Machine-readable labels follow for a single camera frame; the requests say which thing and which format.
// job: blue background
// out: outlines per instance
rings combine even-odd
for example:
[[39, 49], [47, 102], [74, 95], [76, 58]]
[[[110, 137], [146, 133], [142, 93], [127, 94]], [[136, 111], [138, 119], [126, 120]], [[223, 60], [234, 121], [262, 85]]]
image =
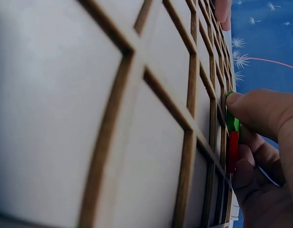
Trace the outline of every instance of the blue background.
[[[269, 3], [275, 6], [274, 10], [270, 9]], [[250, 18], [254, 18], [254, 25], [250, 23]], [[232, 38], [244, 39], [242, 47], [233, 47], [233, 52], [240, 52], [240, 56], [264, 58], [293, 66], [293, 0], [234, 0]], [[242, 75], [235, 77], [238, 92], [246, 93], [257, 88], [293, 92], [292, 68], [260, 60], [246, 61], [248, 66], [243, 68], [234, 64], [234, 71], [240, 71]], [[241, 214], [234, 227], [243, 227]]]

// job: red plastic piece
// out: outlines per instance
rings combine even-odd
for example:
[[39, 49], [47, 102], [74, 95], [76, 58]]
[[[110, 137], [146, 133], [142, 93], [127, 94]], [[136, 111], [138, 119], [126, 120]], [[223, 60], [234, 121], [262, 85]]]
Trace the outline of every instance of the red plastic piece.
[[227, 173], [234, 173], [237, 162], [237, 147], [238, 147], [239, 132], [230, 132], [229, 150], [227, 154]]

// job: white dandelion pattern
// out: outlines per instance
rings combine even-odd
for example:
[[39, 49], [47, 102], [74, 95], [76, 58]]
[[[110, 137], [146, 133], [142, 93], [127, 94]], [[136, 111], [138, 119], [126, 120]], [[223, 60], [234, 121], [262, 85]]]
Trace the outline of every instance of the white dandelion pattern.
[[237, 58], [234, 59], [235, 65], [238, 69], [244, 69], [245, 66], [249, 66], [249, 57], [248, 54], [238, 56]]
[[233, 59], [238, 58], [240, 55], [241, 55], [241, 53], [240, 53], [239, 50], [235, 50], [235, 51], [233, 51], [233, 53], [232, 53]]
[[237, 38], [232, 39], [232, 47], [242, 48], [244, 44], [245, 44], [244, 39], [237, 39]]
[[289, 21], [285, 22], [284, 25], [289, 26], [289, 25], [293, 25], [293, 23], [290, 23]]
[[238, 84], [239, 84], [240, 82], [243, 82], [243, 81], [244, 81], [244, 78], [245, 78], [245, 76], [242, 74], [241, 71], [237, 71], [237, 72], [235, 72], [234, 77], [235, 77], [235, 84], [236, 84], [237, 86], [238, 86]]
[[277, 7], [277, 8], [281, 8], [281, 6], [275, 6], [275, 5], [273, 5], [271, 2], [269, 2], [268, 4], [267, 4], [267, 6], [269, 7], [269, 9], [271, 10], [271, 11], [275, 11], [275, 8]]
[[249, 23], [255, 25], [257, 22], [261, 22], [261, 20], [255, 20], [254, 18], [250, 18]]

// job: green clip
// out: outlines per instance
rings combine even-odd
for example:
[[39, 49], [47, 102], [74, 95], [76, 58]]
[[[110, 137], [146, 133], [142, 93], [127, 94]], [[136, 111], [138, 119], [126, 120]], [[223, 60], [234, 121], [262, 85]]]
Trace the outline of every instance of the green clip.
[[227, 110], [227, 128], [228, 132], [239, 132], [240, 131], [240, 121], [239, 119], [235, 118], [228, 110]]

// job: wooden frame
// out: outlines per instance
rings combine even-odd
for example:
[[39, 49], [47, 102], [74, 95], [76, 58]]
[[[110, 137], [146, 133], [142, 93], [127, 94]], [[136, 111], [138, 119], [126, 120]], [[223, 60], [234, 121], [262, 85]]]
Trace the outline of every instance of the wooden frame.
[[[90, 163], [80, 212], [78, 225], [80, 228], [91, 228], [95, 226], [111, 227], [109, 216], [98, 217], [98, 208], [104, 202], [103, 199], [99, 198], [99, 195], [103, 186], [110, 186], [112, 189], [116, 187], [118, 175], [116, 175], [115, 179], [104, 180], [102, 178], [103, 172], [110, 154], [118, 154], [119, 157], [115, 160], [118, 161], [119, 158], [122, 160], [121, 158], [124, 155], [125, 149], [124, 142], [129, 137], [128, 123], [133, 114], [138, 85], [142, 80], [153, 90], [185, 132], [172, 227], [183, 227], [185, 222], [196, 148], [198, 148], [208, 162], [201, 227], [225, 228], [229, 225], [232, 190], [230, 176], [225, 173], [226, 142], [228, 137], [225, 123], [225, 96], [226, 92], [234, 87], [230, 54], [222, 34], [221, 26], [215, 20], [212, 2], [209, 2], [209, 0], [185, 1], [191, 12], [190, 31], [185, 28], [184, 22], [171, 0], [145, 0], [133, 28], [123, 20], [120, 20], [122, 15], [119, 14], [110, 0], [79, 0], [86, 12], [95, 23], [101, 26], [107, 37], [112, 40], [123, 54]], [[190, 54], [186, 104], [182, 103], [174, 88], [165, 81], [164, 73], [148, 54], [144, 45], [144, 42], [152, 36], [155, 18], [161, 4], [167, 10]], [[200, 23], [196, 10], [197, 7], [201, 8], [203, 16], [206, 19], [208, 26], [207, 33]], [[201, 33], [210, 56], [210, 79], [206, 76], [204, 66], [199, 60], [200, 53], [197, 52], [198, 32]], [[219, 62], [216, 62], [214, 58], [214, 45], [219, 55]], [[204, 137], [196, 123], [196, 81], [199, 76], [210, 98], [209, 141]], [[215, 84], [216, 77], [218, 78], [219, 85]], [[221, 88], [221, 103], [219, 103], [216, 97], [216, 86]], [[216, 150], [215, 131], [217, 119], [222, 127], [220, 157], [217, 157], [214, 153]], [[115, 164], [116, 174], [118, 174], [120, 166], [121, 162]], [[215, 221], [214, 224], [210, 224], [209, 213], [215, 175], [218, 176], [219, 183], [215, 207]], [[106, 203], [113, 202], [114, 191], [105, 195], [104, 198]], [[112, 206], [107, 207], [106, 211], [101, 212], [101, 215], [110, 215], [112, 210]], [[8, 216], [4, 217], [4, 221], [8, 219], [10, 219]], [[25, 223], [25, 227], [41, 226]]]

